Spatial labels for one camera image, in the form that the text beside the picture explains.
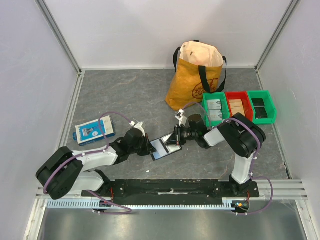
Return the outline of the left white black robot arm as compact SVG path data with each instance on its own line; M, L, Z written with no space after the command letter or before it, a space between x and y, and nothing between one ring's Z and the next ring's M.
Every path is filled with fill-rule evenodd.
M117 138L101 148L90 151L72 151L60 147L36 172L36 178L43 186L43 193L58 200L70 191L93 190L98 196L110 191L107 178L93 171L102 166L113 166L137 154L144 157L156 152L148 135L138 128L131 128L124 137Z

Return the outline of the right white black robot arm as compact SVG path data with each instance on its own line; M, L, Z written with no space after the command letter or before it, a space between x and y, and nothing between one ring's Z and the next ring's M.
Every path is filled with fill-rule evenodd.
M212 129L207 128L199 114L187 118L188 126L184 122L184 119L181 120L174 127L173 133L161 140L163 146L166 149L171 146L181 147L187 141L195 141L199 147L209 149L222 142L228 143L235 153L229 191L235 197L242 196L252 182L253 160L266 140L264 131L241 113Z

